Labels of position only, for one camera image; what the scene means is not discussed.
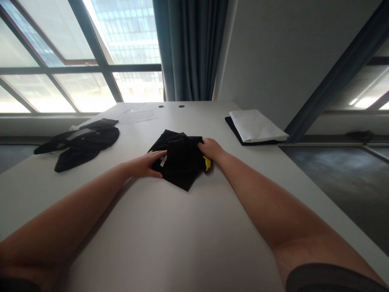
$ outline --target hand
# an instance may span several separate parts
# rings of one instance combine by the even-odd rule
[[[225,151],[223,148],[211,138],[203,138],[203,143],[198,143],[197,147],[209,159],[217,160]]]
[[[131,176],[152,176],[155,178],[162,178],[162,174],[152,170],[151,166],[157,159],[166,154],[167,150],[149,152],[143,156],[130,160],[125,164]]]

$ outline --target black garment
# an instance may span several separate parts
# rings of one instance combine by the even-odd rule
[[[389,289],[346,268],[305,264],[291,271],[286,292],[389,292]]]
[[[163,166],[160,165],[162,160],[158,159],[152,169],[162,173],[168,182],[189,191],[201,170],[206,172],[212,165],[197,147],[199,142],[203,142],[202,137],[165,130],[149,152],[167,150],[167,158]]]
[[[239,132],[236,129],[231,117],[226,117],[224,119],[226,120],[227,124],[230,126],[231,130],[234,132],[236,138],[238,138],[239,143],[243,146],[273,145],[273,144],[281,143],[281,141],[277,141],[277,140],[269,140],[269,141],[263,141],[263,142],[253,142],[253,143],[243,142],[243,140],[240,137]]]
[[[58,158],[56,172],[63,172],[95,158],[101,150],[111,147],[119,137],[119,129],[114,125],[119,121],[101,119],[80,127],[78,131],[69,131],[53,137],[47,143],[34,150],[42,154],[63,150]]]
[[[39,292],[39,286],[30,280],[9,277],[0,277],[1,292]]]

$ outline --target white towel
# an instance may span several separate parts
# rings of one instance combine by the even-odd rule
[[[289,137],[259,110],[231,111],[230,116],[243,142],[285,141]]]

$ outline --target floor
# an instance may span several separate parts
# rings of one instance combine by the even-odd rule
[[[357,147],[281,149],[389,256],[388,163]]]

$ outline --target sleeve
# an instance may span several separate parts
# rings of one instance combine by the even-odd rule
[[[286,292],[389,292],[374,280],[340,266],[305,264],[286,280]]]
[[[39,286],[30,280],[16,277],[0,277],[1,292],[40,292]]]

